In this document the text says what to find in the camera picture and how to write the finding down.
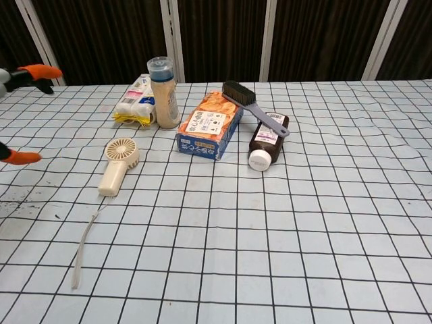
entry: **table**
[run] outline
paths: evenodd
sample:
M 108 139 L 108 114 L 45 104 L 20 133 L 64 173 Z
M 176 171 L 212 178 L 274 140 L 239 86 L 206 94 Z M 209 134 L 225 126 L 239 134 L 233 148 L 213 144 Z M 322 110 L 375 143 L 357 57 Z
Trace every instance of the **table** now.
M 0 99 L 1 141 L 44 157 L 0 166 L 2 323 L 432 322 L 432 80 L 244 85 L 290 117 L 264 173 L 248 113 L 214 163 L 176 152 L 175 130 L 114 124 L 126 86 Z M 183 119 L 211 89 L 178 84 Z M 104 200 L 119 137 L 140 163 Z

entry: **brown medicine bottle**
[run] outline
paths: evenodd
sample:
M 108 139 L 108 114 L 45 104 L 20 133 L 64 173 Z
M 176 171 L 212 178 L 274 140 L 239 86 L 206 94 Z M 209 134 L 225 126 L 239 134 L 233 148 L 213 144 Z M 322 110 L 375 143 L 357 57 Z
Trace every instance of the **brown medicine bottle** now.
M 280 113 L 267 113 L 275 121 L 288 128 L 290 119 Z M 249 143 L 249 165 L 257 171 L 265 171 L 277 161 L 284 138 L 275 134 L 263 123 L 259 123 Z

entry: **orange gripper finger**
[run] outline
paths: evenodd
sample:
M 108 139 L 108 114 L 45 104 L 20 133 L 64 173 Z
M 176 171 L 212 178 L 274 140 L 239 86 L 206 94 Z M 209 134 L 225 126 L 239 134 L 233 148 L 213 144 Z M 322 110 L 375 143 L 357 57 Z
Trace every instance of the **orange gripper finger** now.
M 11 150 L 11 156 L 1 161 L 5 163 L 15 164 L 15 165 L 23 165 L 23 164 L 35 163 L 37 161 L 40 161 L 40 159 L 42 159 L 42 157 L 38 153 L 17 152 Z
M 33 64 L 23 67 L 19 67 L 19 70 L 27 70 L 33 77 L 33 80 L 38 79 L 56 79 L 60 78 L 63 73 L 56 67 L 44 65 L 44 64 Z

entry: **fan handle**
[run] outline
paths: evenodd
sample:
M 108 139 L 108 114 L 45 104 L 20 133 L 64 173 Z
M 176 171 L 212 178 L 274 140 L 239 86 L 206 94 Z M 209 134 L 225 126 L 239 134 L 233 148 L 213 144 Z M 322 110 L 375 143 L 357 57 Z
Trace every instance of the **fan handle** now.
M 102 196 L 117 196 L 127 169 L 125 161 L 110 161 L 99 184 L 99 193 Z

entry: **brush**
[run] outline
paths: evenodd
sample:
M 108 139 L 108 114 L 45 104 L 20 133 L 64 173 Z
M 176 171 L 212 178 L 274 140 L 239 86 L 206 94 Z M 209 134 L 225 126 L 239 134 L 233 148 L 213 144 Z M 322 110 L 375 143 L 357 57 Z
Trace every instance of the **brush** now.
M 257 119 L 259 119 L 268 128 L 271 128 L 278 136 L 286 137 L 290 135 L 290 132 L 285 127 L 261 110 L 257 105 L 255 93 L 238 82 L 225 81 L 222 86 L 222 96 L 236 106 L 249 110 Z

